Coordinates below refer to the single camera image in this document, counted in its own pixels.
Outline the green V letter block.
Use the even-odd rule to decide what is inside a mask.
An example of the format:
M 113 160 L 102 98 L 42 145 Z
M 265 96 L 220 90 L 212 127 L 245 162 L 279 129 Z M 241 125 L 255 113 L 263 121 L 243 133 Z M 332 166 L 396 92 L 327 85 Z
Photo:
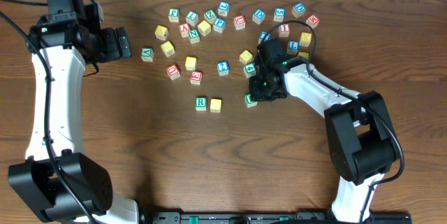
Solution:
M 140 53 L 140 57 L 143 61 L 153 61 L 154 52 L 151 47 L 143 47 Z

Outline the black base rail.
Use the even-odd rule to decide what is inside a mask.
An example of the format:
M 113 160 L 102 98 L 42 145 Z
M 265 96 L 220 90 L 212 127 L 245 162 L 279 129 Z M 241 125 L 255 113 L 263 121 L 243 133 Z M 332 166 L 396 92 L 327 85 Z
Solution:
M 139 224 L 336 224 L 345 223 L 323 211 L 302 210 L 295 214 L 145 212 L 140 209 Z

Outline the red M letter block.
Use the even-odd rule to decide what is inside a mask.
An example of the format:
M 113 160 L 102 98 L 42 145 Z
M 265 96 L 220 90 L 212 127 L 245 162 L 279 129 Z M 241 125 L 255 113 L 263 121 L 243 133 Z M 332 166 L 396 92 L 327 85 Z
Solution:
M 307 19 L 306 19 L 306 24 L 308 24 L 311 28 L 315 28 L 318 26 L 319 22 L 320 22 L 320 18 L 317 17 L 315 14 L 310 15 Z

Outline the red u block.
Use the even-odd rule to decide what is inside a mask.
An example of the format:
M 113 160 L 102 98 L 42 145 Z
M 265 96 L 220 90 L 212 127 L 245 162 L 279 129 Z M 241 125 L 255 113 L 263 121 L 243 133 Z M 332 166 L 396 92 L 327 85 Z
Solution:
M 246 20 L 243 15 L 237 15 L 233 19 L 233 24 L 236 30 L 244 29 L 246 26 Z
M 171 80 L 175 80 L 181 76 L 179 68 L 176 64 L 172 64 L 166 68 L 166 72 Z

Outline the blue 2 number block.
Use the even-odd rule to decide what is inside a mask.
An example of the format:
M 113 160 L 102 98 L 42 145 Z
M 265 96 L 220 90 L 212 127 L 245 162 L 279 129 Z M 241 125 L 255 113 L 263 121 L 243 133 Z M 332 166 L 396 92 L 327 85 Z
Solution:
M 227 61 L 221 61 L 217 63 L 217 70 L 219 76 L 224 76 L 229 74 L 229 65 Z

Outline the green B letter block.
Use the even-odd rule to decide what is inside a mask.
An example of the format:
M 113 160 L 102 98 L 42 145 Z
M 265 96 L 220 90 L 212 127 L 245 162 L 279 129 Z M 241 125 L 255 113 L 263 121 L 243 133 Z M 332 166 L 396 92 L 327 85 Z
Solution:
M 244 101 L 245 101 L 247 107 L 254 107 L 258 104 L 257 101 L 252 99 L 251 94 L 246 94 L 244 96 Z

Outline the blue D letter block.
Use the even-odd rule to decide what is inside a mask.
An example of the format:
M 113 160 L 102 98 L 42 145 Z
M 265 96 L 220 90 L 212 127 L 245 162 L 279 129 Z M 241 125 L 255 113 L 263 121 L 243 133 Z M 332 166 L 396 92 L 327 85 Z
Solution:
M 262 22 L 265 19 L 265 11 L 258 8 L 254 11 L 253 16 L 252 16 L 252 20 L 256 23 L 256 24 L 262 24 Z

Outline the red A letter block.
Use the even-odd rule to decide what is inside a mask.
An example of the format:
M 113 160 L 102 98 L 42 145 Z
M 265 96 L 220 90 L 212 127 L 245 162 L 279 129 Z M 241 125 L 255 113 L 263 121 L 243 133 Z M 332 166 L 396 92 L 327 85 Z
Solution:
M 183 38 L 188 38 L 189 37 L 189 32 L 191 30 L 190 25 L 185 22 L 179 25 L 179 32 L 181 33 L 181 36 Z

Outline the red U block upper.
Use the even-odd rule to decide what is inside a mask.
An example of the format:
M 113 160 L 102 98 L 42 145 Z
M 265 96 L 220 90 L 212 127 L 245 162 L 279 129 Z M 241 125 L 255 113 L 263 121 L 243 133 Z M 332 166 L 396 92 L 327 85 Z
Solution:
M 244 29 L 246 26 L 246 20 L 243 15 L 237 15 L 233 19 L 233 24 L 236 30 Z

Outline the red E letter block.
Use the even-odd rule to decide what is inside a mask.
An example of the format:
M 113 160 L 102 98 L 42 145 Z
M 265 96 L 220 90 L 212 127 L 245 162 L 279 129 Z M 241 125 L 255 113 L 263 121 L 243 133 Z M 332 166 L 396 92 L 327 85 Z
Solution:
M 203 73 L 201 71 L 192 71 L 190 75 L 190 83 L 194 85 L 200 85 L 203 78 Z

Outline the blue 5 number block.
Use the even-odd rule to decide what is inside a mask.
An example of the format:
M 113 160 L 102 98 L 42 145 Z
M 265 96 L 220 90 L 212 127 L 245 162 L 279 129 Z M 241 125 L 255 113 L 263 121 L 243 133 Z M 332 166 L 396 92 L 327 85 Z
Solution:
M 285 8 L 276 7 L 274 10 L 274 22 L 283 22 L 286 14 Z

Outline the green Z letter block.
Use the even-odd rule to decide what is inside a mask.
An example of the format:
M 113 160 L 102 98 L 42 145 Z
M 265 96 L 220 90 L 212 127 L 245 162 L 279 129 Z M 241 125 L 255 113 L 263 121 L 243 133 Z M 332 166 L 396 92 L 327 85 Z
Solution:
M 209 9 L 204 12 L 204 18 L 208 23 L 214 24 L 217 19 L 217 14 L 213 9 Z

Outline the green 4 number block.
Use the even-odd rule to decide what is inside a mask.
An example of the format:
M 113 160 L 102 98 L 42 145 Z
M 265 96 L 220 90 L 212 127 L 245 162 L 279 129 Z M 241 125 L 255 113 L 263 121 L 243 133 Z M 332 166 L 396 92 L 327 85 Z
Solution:
M 257 68 L 253 62 L 245 64 L 243 68 L 246 78 L 250 78 L 256 75 Z

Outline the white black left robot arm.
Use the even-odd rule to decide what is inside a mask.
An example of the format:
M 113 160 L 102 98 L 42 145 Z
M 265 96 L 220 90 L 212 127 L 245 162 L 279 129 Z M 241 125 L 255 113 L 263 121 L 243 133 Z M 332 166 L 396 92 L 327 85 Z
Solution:
M 34 126 L 23 163 L 8 182 L 42 222 L 144 223 L 139 204 L 113 191 L 108 171 L 90 159 L 81 129 L 87 65 L 131 55 L 123 28 L 102 28 L 96 6 L 57 9 L 24 34 L 36 76 Z

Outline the blue L letter block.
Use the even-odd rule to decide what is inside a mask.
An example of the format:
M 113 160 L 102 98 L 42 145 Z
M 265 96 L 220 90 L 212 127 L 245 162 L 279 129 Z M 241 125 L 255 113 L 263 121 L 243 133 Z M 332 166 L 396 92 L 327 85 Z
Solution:
M 296 56 L 299 51 L 300 43 L 296 40 L 290 40 L 287 45 L 287 53 Z

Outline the red I letter block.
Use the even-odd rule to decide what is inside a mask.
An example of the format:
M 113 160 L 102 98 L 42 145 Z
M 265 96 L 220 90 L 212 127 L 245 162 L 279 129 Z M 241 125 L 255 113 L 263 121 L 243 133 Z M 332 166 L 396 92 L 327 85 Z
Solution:
M 289 23 L 281 24 L 278 27 L 278 35 L 279 35 L 280 38 L 288 37 L 290 32 L 291 32 L 291 28 L 290 28 L 290 24 Z

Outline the red U block lower left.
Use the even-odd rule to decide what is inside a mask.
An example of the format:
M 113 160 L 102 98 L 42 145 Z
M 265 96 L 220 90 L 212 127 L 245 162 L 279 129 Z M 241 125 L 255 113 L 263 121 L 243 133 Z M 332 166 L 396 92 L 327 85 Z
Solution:
M 171 80 L 175 80 L 181 76 L 179 68 L 176 64 L 172 64 L 166 68 L 166 72 Z

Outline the yellow O letter block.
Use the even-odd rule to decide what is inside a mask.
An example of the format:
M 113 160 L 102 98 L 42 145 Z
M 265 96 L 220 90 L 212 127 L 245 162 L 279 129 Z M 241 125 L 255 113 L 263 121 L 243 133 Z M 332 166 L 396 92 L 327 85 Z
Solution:
M 210 101 L 210 111 L 220 113 L 222 109 L 222 100 L 218 98 L 212 98 Z

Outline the green N letter block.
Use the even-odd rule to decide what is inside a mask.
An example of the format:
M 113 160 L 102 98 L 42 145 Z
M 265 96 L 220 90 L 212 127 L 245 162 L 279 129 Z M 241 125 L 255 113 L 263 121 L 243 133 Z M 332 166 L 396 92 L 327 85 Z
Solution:
M 191 44 L 200 42 L 200 33 L 197 29 L 192 29 L 188 31 L 188 37 Z

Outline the green L letter block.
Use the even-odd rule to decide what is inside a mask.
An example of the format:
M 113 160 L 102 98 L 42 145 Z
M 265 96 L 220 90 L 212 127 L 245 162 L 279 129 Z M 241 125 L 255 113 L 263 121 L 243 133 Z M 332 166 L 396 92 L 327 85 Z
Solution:
M 186 22 L 192 27 L 196 26 L 198 23 L 199 15 L 198 13 L 190 10 L 186 15 Z

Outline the yellow C letter block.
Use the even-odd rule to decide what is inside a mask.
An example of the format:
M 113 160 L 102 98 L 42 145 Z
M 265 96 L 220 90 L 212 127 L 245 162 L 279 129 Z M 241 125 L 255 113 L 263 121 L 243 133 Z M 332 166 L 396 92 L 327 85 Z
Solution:
M 189 71 L 195 71 L 197 66 L 197 58 L 187 57 L 185 60 L 185 68 Z

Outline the yellow S letter block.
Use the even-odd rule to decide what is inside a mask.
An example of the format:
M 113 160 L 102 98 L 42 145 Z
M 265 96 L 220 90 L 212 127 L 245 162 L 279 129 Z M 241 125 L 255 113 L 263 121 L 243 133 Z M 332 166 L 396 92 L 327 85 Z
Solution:
M 161 49 L 166 57 L 170 57 L 175 53 L 174 45 L 170 41 L 161 44 Z

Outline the blue P letter block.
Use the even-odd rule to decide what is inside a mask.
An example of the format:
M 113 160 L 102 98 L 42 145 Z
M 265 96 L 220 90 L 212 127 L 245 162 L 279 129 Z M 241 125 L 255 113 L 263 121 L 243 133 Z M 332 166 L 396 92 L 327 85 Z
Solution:
M 213 24 L 213 29 L 218 33 L 223 33 L 226 27 L 226 21 L 218 17 Z

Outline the blue T letter block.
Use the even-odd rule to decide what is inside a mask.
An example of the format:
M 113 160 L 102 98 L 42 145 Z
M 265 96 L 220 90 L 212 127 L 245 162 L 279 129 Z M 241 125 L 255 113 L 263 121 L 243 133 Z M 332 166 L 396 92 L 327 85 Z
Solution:
M 261 34 L 258 38 L 258 44 L 261 44 L 263 41 L 267 41 L 269 39 L 271 39 L 271 34 L 267 31 L 261 31 Z

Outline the green R letter block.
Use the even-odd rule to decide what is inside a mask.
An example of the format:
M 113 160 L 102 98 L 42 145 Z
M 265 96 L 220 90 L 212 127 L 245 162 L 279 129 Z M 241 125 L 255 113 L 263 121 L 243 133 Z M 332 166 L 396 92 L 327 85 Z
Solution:
M 206 111 L 207 110 L 207 98 L 206 97 L 196 97 L 195 108 L 196 108 L 196 111 Z

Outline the blue top letter block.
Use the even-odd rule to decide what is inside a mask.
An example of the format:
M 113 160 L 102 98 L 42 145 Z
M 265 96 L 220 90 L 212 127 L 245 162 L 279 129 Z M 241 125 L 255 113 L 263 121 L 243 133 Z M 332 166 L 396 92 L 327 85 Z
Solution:
M 229 12 L 230 4 L 225 1 L 221 1 L 218 6 L 218 15 L 227 17 Z

